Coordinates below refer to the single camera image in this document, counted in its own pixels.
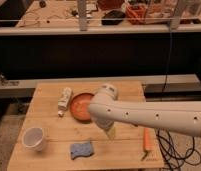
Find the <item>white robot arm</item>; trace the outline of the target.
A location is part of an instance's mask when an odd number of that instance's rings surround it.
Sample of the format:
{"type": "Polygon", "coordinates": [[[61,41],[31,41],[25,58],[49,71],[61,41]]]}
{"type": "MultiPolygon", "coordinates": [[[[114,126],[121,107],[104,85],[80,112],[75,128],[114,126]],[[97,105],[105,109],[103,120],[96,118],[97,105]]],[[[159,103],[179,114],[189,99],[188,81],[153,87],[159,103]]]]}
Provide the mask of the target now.
{"type": "Polygon", "coordinates": [[[118,89],[103,84],[90,101],[88,111],[104,131],[115,122],[122,122],[201,138],[201,101],[120,101],[118,89]]]}

